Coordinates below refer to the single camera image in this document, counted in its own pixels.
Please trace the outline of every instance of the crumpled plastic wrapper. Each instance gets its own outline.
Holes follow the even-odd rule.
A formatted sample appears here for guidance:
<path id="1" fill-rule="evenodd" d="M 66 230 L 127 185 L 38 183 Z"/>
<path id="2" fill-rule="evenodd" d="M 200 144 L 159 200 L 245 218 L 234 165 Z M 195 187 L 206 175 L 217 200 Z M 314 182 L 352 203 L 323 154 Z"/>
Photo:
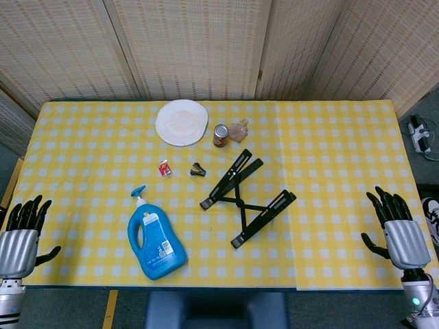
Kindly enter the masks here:
<path id="1" fill-rule="evenodd" d="M 247 119 L 241 120 L 239 123 L 232 123 L 228 128 L 228 136 L 230 137 L 230 139 L 233 139 L 237 142 L 245 139 L 248 134 L 248 128 L 246 127 L 247 124 Z"/>

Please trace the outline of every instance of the white plate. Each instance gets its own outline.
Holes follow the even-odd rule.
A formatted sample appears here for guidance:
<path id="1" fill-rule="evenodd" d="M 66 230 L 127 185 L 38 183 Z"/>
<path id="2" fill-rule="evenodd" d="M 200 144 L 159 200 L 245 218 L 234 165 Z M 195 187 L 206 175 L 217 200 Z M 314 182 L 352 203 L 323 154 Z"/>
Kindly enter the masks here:
<path id="1" fill-rule="evenodd" d="M 207 119 L 206 109 L 196 101 L 170 101 L 158 111 L 156 131 L 166 143 L 186 146 L 202 138 Z"/>

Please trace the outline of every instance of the yellow floor tape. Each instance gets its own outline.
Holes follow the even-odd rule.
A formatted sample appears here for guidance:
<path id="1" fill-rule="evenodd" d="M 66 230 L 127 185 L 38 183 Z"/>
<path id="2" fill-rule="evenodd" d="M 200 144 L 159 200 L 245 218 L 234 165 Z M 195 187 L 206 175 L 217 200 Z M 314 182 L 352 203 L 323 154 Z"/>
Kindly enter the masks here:
<path id="1" fill-rule="evenodd" d="M 102 329 L 111 329 L 112 320 L 115 316 L 116 302 L 118 290 L 110 290 L 108 294 L 107 309 L 105 311 L 104 325 Z"/>

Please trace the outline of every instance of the tablecloth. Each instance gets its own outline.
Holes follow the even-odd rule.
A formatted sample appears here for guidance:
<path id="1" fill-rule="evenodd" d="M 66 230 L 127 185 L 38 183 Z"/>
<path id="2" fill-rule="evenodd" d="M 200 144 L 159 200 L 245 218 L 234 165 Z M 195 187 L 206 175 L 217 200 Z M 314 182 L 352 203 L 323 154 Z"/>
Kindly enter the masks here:
<path id="1" fill-rule="evenodd" d="M 401 271 L 360 238 L 367 232 L 385 245 L 366 198 L 375 185 L 407 200 L 434 255 L 391 101 L 201 101 L 209 124 L 188 147 L 157 136 L 154 122 L 165 103 L 43 106 L 12 203 L 37 194 L 52 199 L 40 253 L 55 245 L 62 250 L 26 284 L 400 288 Z M 249 128 L 244 141 L 213 146 L 215 125 L 242 119 Z M 218 202 L 204 211 L 199 203 L 244 148 L 264 161 L 241 185 L 249 204 L 268 204 L 284 188 L 298 199 L 235 250 L 239 209 Z M 174 172 L 169 178 L 158 171 L 164 159 Z M 189 175 L 195 161 L 205 178 Z M 126 232 L 136 208 L 130 191 L 142 184 L 143 197 L 169 215 L 189 257 L 157 281 L 141 271 Z M 428 270 L 438 277 L 437 261 Z"/>

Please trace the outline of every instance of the woven wall panel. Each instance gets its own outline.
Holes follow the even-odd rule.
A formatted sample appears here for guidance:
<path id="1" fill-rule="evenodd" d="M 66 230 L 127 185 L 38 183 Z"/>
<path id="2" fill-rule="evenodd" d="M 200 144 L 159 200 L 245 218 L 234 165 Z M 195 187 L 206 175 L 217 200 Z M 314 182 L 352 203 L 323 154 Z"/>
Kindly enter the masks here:
<path id="1" fill-rule="evenodd" d="M 0 143 L 24 156 L 35 120 L 0 90 Z"/>
<path id="2" fill-rule="evenodd" d="M 133 98 L 92 1 L 2 1 L 0 35 L 0 72 L 38 108 Z"/>
<path id="3" fill-rule="evenodd" d="M 151 99 L 254 97 L 268 0 L 114 0 Z"/>
<path id="4" fill-rule="evenodd" d="M 259 99 L 302 99 L 344 0 L 273 0 Z"/>
<path id="5" fill-rule="evenodd" d="M 325 49 L 308 98 L 392 99 L 398 112 L 437 82 L 438 0 L 354 0 Z"/>

